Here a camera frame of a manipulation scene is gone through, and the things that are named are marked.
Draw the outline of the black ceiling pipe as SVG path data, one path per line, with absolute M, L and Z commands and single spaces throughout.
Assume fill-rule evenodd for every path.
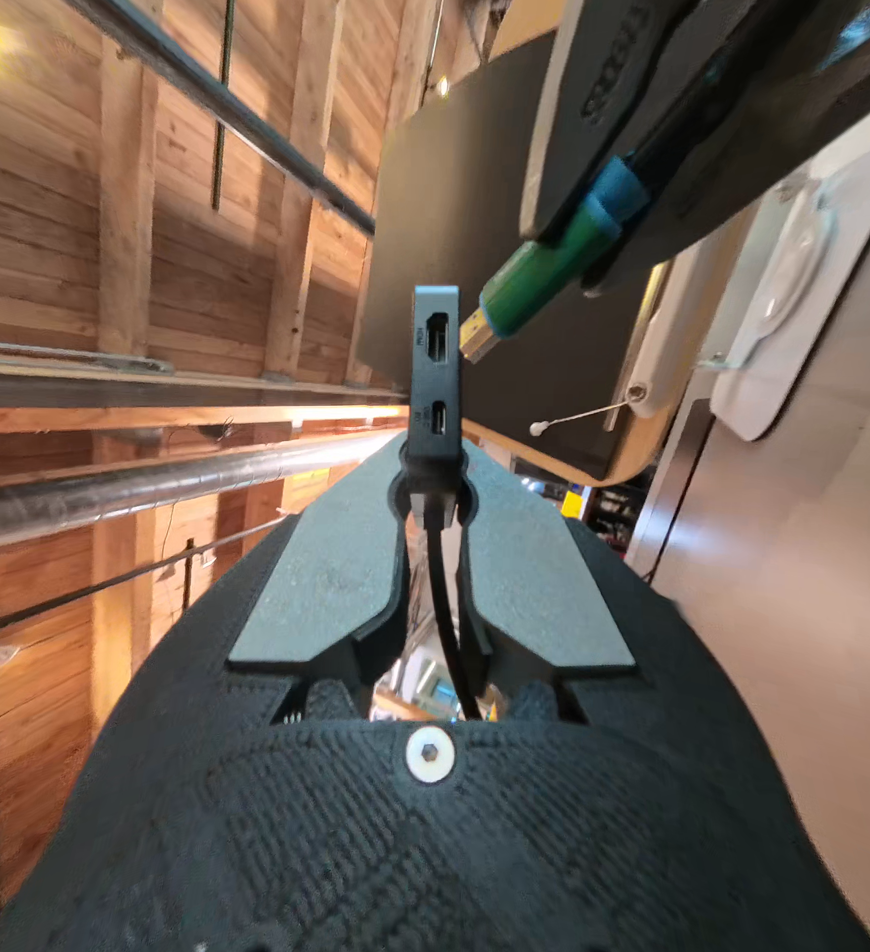
M 254 113 L 243 101 L 184 49 L 148 15 L 127 1 L 68 1 L 96 29 L 120 48 L 208 112 L 312 199 L 373 239 L 373 216 L 307 160 L 286 137 Z

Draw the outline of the black multiport adapter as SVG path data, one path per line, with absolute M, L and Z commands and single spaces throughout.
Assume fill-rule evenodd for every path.
M 425 532 L 434 617 L 443 658 L 465 720 L 481 720 L 452 619 L 441 544 L 463 492 L 460 292 L 417 286 L 404 469 L 416 524 Z

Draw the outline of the silver air duct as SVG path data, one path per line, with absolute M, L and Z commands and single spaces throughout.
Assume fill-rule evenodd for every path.
M 321 435 L 215 456 L 0 484 L 0 547 L 109 519 L 360 463 L 405 430 Z

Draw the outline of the black wooden-rimmed board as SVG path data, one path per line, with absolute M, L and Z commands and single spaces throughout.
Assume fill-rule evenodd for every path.
M 395 389 L 409 387 L 415 287 L 458 287 L 465 318 L 521 244 L 528 142 L 553 37 L 478 68 L 386 140 L 357 354 Z M 573 482 L 625 482 L 645 470 L 668 411 L 637 422 L 620 410 L 611 431 L 601 415 L 556 424 L 538 439 L 528 429 L 612 403 L 649 276 L 640 268 L 595 298 L 573 284 L 516 337 L 467 363 L 465 420 Z

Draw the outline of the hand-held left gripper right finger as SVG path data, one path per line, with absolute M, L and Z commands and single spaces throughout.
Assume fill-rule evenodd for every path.
M 633 671 L 634 657 L 567 520 L 463 442 L 466 508 L 456 573 L 461 653 L 476 694 L 513 696 Z

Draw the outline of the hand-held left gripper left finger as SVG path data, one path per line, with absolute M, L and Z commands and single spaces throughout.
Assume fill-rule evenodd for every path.
M 235 672 L 372 688 L 405 646 L 405 435 L 300 516 L 228 655 Z

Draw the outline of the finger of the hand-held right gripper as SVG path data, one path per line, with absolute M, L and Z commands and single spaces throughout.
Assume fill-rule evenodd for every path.
M 646 192 L 636 247 L 688 247 L 703 237 L 677 220 L 674 183 L 703 142 L 703 2 L 566 2 L 538 100 L 524 170 L 519 232 L 554 243 L 618 158 Z
M 749 5 L 702 62 L 703 142 L 674 183 L 677 220 L 688 212 L 707 236 L 870 113 L 870 41 L 815 72 L 839 31 L 869 4 Z M 586 293 L 686 249 L 628 244 L 635 237 L 633 221 L 584 274 Z

